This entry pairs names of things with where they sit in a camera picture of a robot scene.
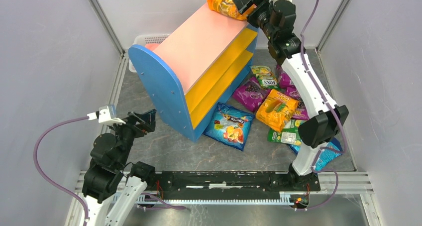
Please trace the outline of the blue Slendy candy bag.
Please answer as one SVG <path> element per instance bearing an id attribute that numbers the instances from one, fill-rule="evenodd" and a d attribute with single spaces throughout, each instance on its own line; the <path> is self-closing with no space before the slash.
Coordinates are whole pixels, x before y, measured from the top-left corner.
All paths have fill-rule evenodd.
<path id="1" fill-rule="evenodd" d="M 203 135 L 243 151 L 255 115 L 218 103 Z"/>

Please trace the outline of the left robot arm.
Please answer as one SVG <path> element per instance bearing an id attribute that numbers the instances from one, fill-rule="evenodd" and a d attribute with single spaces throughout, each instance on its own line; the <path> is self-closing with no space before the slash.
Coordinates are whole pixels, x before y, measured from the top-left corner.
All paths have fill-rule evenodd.
<path id="1" fill-rule="evenodd" d="M 112 130 L 94 140 L 90 166 L 84 175 L 82 193 L 89 207 L 89 226 L 123 225 L 136 200 L 150 184 L 155 167 L 140 161 L 134 163 L 122 193 L 110 207 L 124 178 L 134 140 L 154 132 L 156 112 L 155 109 L 145 113 L 128 112 L 127 117 L 120 119 L 115 107 L 107 105 L 87 115 L 89 120 L 97 120 Z"/>

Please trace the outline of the orange candy bag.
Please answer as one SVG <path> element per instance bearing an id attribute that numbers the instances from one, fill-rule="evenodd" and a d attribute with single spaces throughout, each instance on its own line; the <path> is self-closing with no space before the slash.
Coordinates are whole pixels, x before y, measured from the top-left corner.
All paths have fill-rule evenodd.
<path id="1" fill-rule="evenodd" d="M 272 89 L 255 117 L 275 131 L 281 131 L 291 120 L 299 101 Z"/>
<path id="2" fill-rule="evenodd" d="M 255 9 L 253 5 L 244 14 L 240 14 L 233 0 L 207 0 L 207 4 L 210 10 L 237 20 L 246 20 L 247 15 Z"/>

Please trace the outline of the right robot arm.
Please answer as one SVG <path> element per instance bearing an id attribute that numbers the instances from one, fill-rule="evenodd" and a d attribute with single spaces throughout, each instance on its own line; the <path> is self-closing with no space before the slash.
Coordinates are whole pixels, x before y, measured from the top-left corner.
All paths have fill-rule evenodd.
<path id="1" fill-rule="evenodd" d="M 315 165 L 328 143 L 339 133 L 349 115 L 347 106 L 339 106 L 325 90 L 313 70 L 304 48 L 303 34 L 294 34 L 296 6 L 293 0 L 233 0 L 247 22 L 260 28 L 268 39 L 268 50 L 297 88 L 309 120 L 299 126 L 302 140 L 299 152 L 286 177 L 291 184 L 316 180 Z"/>

